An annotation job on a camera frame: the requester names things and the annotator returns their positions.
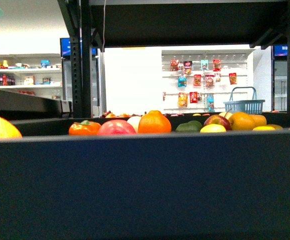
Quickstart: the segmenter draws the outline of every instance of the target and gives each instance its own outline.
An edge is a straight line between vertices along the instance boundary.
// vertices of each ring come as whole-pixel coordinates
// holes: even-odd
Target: hanging snack packet
[[[194,86],[200,86],[202,83],[202,75],[195,74],[194,75]]]
[[[186,87],[187,86],[187,79],[186,77],[182,74],[178,78],[178,87]]]
[[[219,72],[215,72],[215,82],[219,83],[221,81],[221,74]]]
[[[184,63],[182,61],[180,61],[179,64],[178,64],[178,70],[179,71],[184,71]]]
[[[187,107],[187,93],[179,92],[178,93],[178,106],[179,107]]]
[[[214,95],[213,94],[208,94],[208,96],[207,96],[207,110],[209,112],[215,112],[215,109],[214,109]]]
[[[178,59],[170,60],[170,70],[171,71],[178,71],[179,70],[179,60]]]
[[[214,75],[206,75],[205,76],[205,86],[213,87],[214,86]]]
[[[237,84],[237,75],[236,75],[236,73],[230,73],[229,74],[229,82],[230,82],[230,85]]]
[[[184,61],[184,73],[189,76],[192,73],[193,61]]]
[[[209,61],[208,60],[201,60],[200,61],[200,68],[202,70],[209,70]]]
[[[214,59],[213,60],[213,71],[214,72],[221,71],[221,60],[219,60],[219,59]]]
[[[189,102],[191,104],[196,104],[198,103],[198,94],[197,94],[197,91],[193,91],[193,92],[190,92],[189,93]]]
[[[200,92],[197,94],[197,100],[202,101],[202,94]]]

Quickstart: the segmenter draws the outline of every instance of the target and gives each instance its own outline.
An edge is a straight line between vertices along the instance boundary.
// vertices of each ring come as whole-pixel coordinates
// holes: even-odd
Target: fruit bin
[[[290,130],[60,136],[74,121],[0,140],[0,239],[290,237]]]

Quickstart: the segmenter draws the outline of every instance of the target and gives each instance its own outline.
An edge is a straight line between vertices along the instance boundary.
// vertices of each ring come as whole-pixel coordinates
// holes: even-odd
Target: white shelf
[[[0,86],[0,89],[60,89],[59,85],[14,85],[14,86]]]
[[[14,73],[61,73],[61,68],[14,68],[14,69],[0,69],[0,74],[14,74]]]

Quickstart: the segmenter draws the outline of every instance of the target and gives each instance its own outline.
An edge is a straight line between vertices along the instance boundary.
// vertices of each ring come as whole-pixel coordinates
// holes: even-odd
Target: lemon
[[[275,131],[276,129],[273,126],[257,126],[253,131]]]

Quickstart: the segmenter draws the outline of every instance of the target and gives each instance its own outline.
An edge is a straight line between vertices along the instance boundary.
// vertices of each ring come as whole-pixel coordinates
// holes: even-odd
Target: white wall
[[[107,48],[104,53],[107,111],[144,114],[162,110],[162,50]]]
[[[162,50],[233,50],[249,49],[248,45],[147,47],[143,49],[106,48],[106,109],[116,115],[163,112]],[[271,55],[268,50],[256,50],[247,61],[247,85],[257,90],[258,99],[266,99],[264,111],[271,109]]]
[[[69,36],[57,0],[0,0],[0,54],[60,53]]]
[[[264,99],[263,112],[272,110],[272,49],[254,51],[254,87],[257,99]]]

